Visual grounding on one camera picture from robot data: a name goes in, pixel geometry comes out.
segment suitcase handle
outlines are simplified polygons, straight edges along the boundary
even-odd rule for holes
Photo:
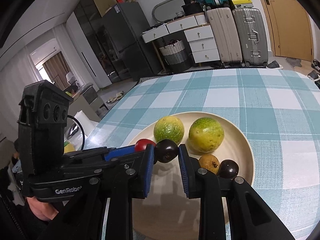
[[[253,31],[253,33],[255,33],[255,34],[257,35],[257,40],[256,40],[256,41],[254,41],[254,43],[255,43],[255,44],[257,44],[257,43],[260,41],[259,33],[258,33],[258,32],[256,32],[256,31],[254,31],[254,30],[252,30],[252,31]]]

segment camera lens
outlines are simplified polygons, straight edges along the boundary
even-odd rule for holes
[[[44,109],[43,109],[43,117],[44,119],[48,120],[50,114],[50,105],[45,104]]]
[[[53,111],[53,119],[58,121],[60,118],[60,106],[56,106]]]
[[[67,110],[64,109],[64,110],[62,111],[62,120],[65,120],[66,117],[67,117]]]

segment blue and white tablecloth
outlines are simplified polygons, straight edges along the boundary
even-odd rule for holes
[[[297,72],[269,69],[151,79],[112,108],[85,148],[126,146],[159,118],[187,111],[214,113],[240,128],[254,154],[253,188],[296,239],[305,239],[320,219],[318,87]]]

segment white curtain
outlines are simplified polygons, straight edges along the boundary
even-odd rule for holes
[[[86,83],[93,83],[95,90],[98,90],[98,86],[93,80],[92,76],[88,72],[84,63],[82,62],[78,52],[76,51],[75,46],[73,45],[65,24],[60,24],[53,29],[53,35],[57,40],[57,43],[62,51],[63,56],[65,57],[70,70],[75,75],[76,79],[81,85]]]
[[[18,138],[22,93],[25,86],[42,80],[26,47],[0,71],[0,130],[10,140]]]

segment brown fruit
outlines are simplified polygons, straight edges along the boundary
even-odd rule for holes
[[[208,171],[213,172],[214,174],[218,173],[220,163],[216,156],[212,154],[204,154],[200,157],[199,163],[201,168],[205,168]]]

